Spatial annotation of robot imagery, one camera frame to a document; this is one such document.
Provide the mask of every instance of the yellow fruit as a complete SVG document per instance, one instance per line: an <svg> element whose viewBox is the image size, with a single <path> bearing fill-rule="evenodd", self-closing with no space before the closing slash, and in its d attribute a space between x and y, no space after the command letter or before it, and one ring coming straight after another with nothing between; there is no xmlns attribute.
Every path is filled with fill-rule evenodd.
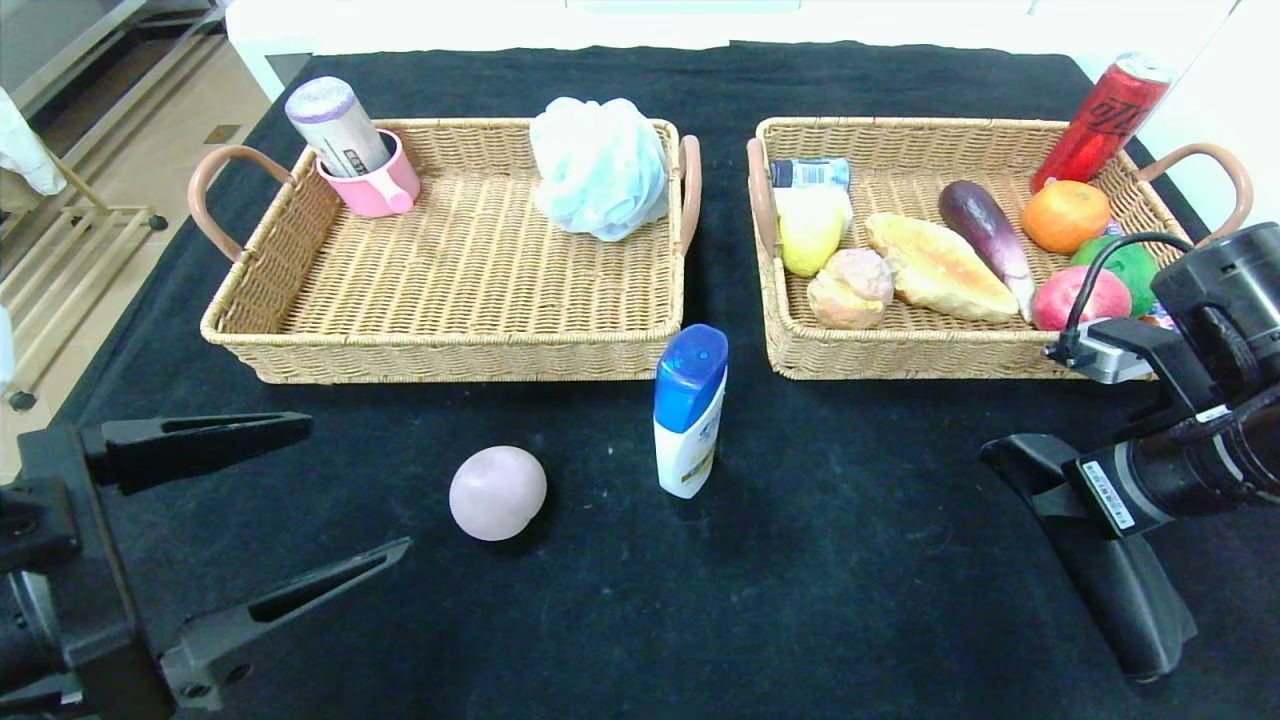
<svg viewBox="0 0 1280 720"><path fill-rule="evenodd" d="M827 264L845 232L844 196L805 190L791 193L778 208L782 265L810 278Z"/></svg>

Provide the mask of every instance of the green fruit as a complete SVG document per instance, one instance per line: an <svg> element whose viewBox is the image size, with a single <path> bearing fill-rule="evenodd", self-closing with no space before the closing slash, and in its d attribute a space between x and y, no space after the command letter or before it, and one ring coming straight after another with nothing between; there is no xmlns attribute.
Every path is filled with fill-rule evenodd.
<svg viewBox="0 0 1280 720"><path fill-rule="evenodd" d="M1071 256L1071 265L1088 265L1098 256L1098 252L1114 241L1117 236L1105 234L1096 237L1075 251ZM1151 281L1160 272L1156 259L1140 245L1126 245L1116 250L1102 265L1120 278L1120 282L1129 288L1133 297L1133 311L1130 315L1138 318L1151 313L1151 306L1156 304L1156 293L1151 291Z"/></svg>

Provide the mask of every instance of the eggplant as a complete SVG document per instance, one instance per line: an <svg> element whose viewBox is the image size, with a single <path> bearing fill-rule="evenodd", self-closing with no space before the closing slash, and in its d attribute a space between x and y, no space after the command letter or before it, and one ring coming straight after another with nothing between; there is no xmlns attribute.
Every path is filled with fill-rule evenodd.
<svg viewBox="0 0 1280 720"><path fill-rule="evenodd" d="M975 182L956 181L938 195L938 211L947 227L968 240L983 263L1014 293L1023 319L1032 322L1036 281L1032 279L1018 232L996 199Z"/></svg>

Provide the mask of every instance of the wicker basket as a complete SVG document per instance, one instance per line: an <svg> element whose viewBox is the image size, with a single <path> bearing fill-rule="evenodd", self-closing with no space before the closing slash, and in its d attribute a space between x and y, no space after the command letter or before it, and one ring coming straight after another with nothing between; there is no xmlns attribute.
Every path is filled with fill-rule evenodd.
<svg viewBox="0 0 1280 720"><path fill-rule="evenodd" d="M292 173L247 147L214 151L188 200L233 264L201 334L269 383L652 378L684 311L698 141L681 143L675 126L654 120L669 168L667 215L605 243L534 208L529 123L376 123L399 136L422 178L410 213L379 219L339 202L311 149ZM243 250L204 206L234 156L283 183Z"/></svg>
<svg viewBox="0 0 1280 720"><path fill-rule="evenodd" d="M874 329L838 331L818 324L805 296L808 278L787 273L777 252L768 158L847 158L854 223L841 247L867 245L861 219L872 213L900 213L942 222L937 199L956 179L986 187L1016 224L1030 199L1030 177L1053 147L1066 123L1042 120L913 118L771 118L748 143L751 213L755 218L764 332L773 369L792 379L852 378L1060 378L1059 365L1041 351L1055 333L1021 319L1004 324L961 320L895 301ZM1093 181L1111 199L1125 232L1166 231L1187 237L1149 179L1192 152L1215 156L1236 183L1238 206L1216 234L1239 227L1252 199L1248 176L1217 146L1187 146L1139 170L1121 154ZM1066 265L1068 258L1044 252L1023 237L1037 283ZM1174 259L1167 247L1149 245L1161 265Z"/></svg>

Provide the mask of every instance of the bread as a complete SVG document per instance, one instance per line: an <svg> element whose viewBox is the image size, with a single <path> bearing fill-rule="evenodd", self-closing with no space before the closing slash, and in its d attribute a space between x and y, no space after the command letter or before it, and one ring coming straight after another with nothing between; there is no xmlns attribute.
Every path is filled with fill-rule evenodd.
<svg viewBox="0 0 1280 720"><path fill-rule="evenodd" d="M1018 300L965 238L936 223L876 213L867 218L870 245L893 272L893 287L911 305L966 320L998 323Z"/></svg>

